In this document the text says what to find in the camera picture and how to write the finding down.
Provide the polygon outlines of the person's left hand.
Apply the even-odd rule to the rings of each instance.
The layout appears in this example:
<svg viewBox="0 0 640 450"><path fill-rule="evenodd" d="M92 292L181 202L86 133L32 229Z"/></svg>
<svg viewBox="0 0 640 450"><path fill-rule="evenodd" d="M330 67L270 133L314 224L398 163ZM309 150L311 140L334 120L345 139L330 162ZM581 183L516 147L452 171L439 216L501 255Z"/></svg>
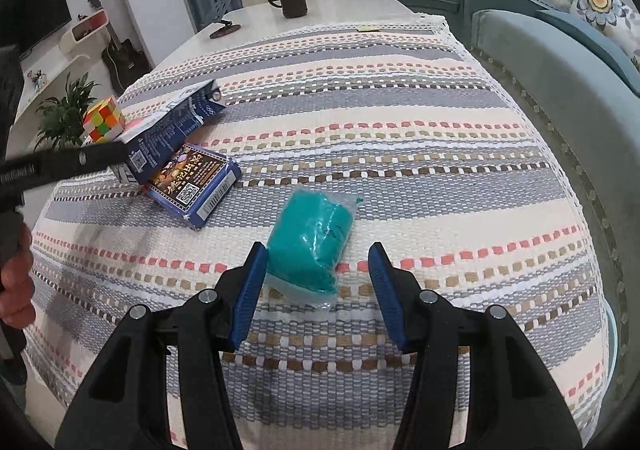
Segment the person's left hand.
<svg viewBox="0 0 640 450"><path fill-rule="evenodd" d="M36 311L32 304L35 284L30 277L34 263L32 233L22 223L17 251L1 270L3 291L0 296L1 320L13 329L25 329L35 322Z"/></svg>

